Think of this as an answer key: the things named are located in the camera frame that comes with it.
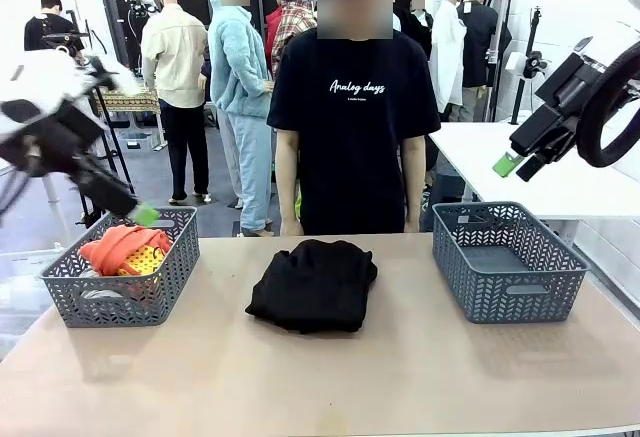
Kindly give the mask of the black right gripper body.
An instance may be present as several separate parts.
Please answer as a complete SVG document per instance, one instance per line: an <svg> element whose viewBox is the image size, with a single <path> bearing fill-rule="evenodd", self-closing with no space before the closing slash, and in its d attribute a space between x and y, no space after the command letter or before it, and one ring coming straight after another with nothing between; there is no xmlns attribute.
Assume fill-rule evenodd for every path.
<svg viewBox="0 0 640 437"><path fill-rule="evenodd" d="M577 121L588 93L606 67L571 53L536 91L542 105L511 134L522 157L562 158L575 145Z"/></svg>

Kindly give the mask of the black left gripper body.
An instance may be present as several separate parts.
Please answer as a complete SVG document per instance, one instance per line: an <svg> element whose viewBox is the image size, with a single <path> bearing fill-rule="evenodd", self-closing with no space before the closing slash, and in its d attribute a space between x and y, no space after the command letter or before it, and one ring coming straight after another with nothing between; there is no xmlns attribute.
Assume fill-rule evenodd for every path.
<svg viewBox="0 0 640 437"><path fill-rule="evenodd" d="M50 112L25 99L1 103L3 160L35 178L65 174L101 208L115 215L130 215L138 200L90 153L103 134L98 120L68 100Z"/></svg>

